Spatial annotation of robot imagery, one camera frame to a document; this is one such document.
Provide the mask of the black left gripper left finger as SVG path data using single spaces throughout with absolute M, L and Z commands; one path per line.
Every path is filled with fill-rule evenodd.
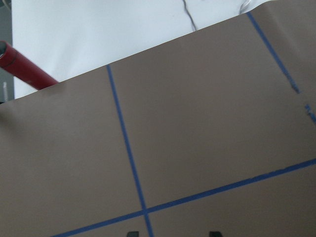
M 126 234 L 126 237 L 139 237 L 138 231 L 130 231 Z

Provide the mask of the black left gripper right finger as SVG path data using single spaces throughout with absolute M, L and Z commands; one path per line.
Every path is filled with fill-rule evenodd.
M 219 231 L 210 231 L 209 237 L 221 237 L 221 232 Z

